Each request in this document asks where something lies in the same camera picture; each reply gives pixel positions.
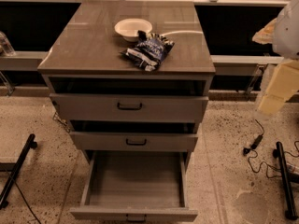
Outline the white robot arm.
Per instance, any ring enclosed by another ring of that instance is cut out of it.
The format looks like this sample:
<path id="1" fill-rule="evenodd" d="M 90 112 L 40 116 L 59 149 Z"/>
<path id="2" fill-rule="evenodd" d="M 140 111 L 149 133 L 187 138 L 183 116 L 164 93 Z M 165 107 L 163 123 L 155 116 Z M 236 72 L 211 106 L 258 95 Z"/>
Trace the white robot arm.
<path id="1" fill-rule="evenodd" d="M 257 111 L 271 116 L 299 91 L 299 0 L 291 0 L 252 40 L 284 58 L 273 71 Z"/>

